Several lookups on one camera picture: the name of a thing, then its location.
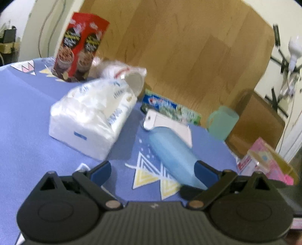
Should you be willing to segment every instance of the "green mug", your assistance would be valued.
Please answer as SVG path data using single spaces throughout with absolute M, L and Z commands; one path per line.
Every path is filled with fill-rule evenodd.
M 219 140 L 225 140 L 239 119 L 239 115 L 226 106 L 220 106 L 207 120 L 208 132 Z

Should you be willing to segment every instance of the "white tissue package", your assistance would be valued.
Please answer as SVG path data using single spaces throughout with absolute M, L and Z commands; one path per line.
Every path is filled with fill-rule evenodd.
M 102 161 L 136 101 L 125 80 L 96 79 L 85 83 L 51 107 L 49 135 Z

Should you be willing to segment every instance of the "black device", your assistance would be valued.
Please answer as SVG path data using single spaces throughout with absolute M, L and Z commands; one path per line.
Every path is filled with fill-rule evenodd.
M 111 174 L 104 162 L 89 172 L 59 177 L 47 172 L 17 213 L 24 245 L 286 245 L 293 211 L 278 181 L 195 164 L 209 189 L 181 202 L 123 206 L 100 186 Z

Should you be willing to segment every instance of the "white smartphone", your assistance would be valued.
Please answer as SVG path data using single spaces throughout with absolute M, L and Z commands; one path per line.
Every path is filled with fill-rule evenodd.
M 192 136 L 189 126 L 174 121 L 153 109 L 148 110 L 143 126 L 146 130 L 152 130 L 155 127 L 171 128 L 188 147 L 192 148 Z

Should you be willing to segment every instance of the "wooden board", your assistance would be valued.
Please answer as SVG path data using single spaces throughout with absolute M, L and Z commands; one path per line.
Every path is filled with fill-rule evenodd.
M 110 26 L 100 55 L 146 67 L 153 91 L 207 117 L 266 70 L 272 28 L 241 0 L 86 0 Z

